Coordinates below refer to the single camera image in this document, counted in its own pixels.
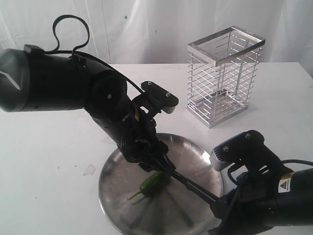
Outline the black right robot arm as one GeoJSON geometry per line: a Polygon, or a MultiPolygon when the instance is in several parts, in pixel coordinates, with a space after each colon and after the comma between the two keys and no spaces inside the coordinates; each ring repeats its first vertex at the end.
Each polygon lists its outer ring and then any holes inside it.
{"type": "Polygon", "coordinates": [[[231,211],[210,235],[257,235],[273,227],[313,224],[312,169],[276,177],[269,194],[257,199],[244,188],[230,195],[231,211]]]}

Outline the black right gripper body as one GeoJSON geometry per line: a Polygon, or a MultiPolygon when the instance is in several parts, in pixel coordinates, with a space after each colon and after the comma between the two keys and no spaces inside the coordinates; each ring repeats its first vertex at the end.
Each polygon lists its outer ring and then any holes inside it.
{"type": "Polygon", "coordinates": [[[208,231],[210,235],[256,235],[271,227],[256,222],[239,204],[238,192],[230,191],[210,208],[221,223],[208,231]]]}

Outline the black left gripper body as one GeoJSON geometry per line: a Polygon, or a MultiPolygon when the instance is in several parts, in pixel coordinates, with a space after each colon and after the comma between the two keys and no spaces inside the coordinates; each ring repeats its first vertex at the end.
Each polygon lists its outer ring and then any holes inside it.
{"type": "Polygon", "coordinates": [[[145,171],[153,170],[146,164],[149,156],[153,152],[168,153],[167,145],[157,137],[155,120],[134,105],[117,108],[117,120],[121,127],[119,148],[126,160],[145,171]]]}

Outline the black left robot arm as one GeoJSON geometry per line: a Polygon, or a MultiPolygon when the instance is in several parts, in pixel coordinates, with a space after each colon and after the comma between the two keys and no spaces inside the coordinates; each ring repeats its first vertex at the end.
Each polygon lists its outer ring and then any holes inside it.
{"type": "Polygon", "coordinates": [[[154,117],[172,113],[179,100],[151,81],[135,98],[127,78],[88,55],[48,55],[39,47],[0,54],[0,107],[6,112],[84,109],[116,143],[125,159],[143,170],[173,174],[168,147],[157,137],[154,117]]]}

